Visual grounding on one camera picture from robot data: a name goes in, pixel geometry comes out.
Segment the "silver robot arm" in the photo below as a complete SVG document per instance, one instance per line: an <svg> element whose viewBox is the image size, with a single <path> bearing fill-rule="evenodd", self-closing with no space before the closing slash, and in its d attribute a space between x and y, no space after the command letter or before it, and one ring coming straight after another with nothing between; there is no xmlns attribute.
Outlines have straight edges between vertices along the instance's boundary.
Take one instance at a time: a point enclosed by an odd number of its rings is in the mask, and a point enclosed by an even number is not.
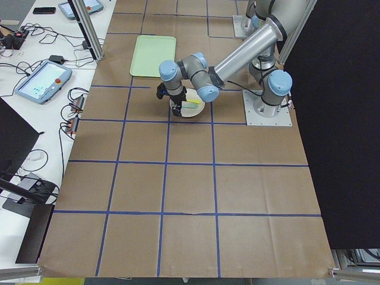
<svg viewBox="0 0 380 285"><path fill-rule="evenodd" d="M306 1L249 1L246 18L257 18L258 28L230 55L216 66L207 66L200 52L180 61L164 61L159 66L161 84L156 96L168 96L172 113L181 116L187 90L182 80L189 80L200 99L209 103L219 96L219 89L244 65L251 64L259 71L274 67L274 46L287 40L300 24L307 8Z"/></svg>
<svg viewBox="0 0 380 285"><path fill-rule="evenodd" d="M259 18L256 16L256 2L249 0L246 7L245 18L242 22L242 28L248 34L253 33L259 27Z"/></svg>

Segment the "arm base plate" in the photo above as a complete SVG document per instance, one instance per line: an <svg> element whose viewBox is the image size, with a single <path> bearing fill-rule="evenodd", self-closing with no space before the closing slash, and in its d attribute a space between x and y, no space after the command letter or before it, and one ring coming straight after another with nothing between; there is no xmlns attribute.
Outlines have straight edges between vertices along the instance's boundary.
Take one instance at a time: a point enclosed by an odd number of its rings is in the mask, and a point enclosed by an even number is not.
<svg viewBox="0 0 380 285"><path fill-rule="evenodd" d="M252 19L245 15L233 15L232 21L235 38L237 39L245 39L257 29L254 26Z"/></svg>
<svg viewBox="0 0 380 285"><path fill-rule="evenodd" d="M247 126L292 126L286 99L278 106L269 106L248 90L243 90L242 94Z"/></svg>

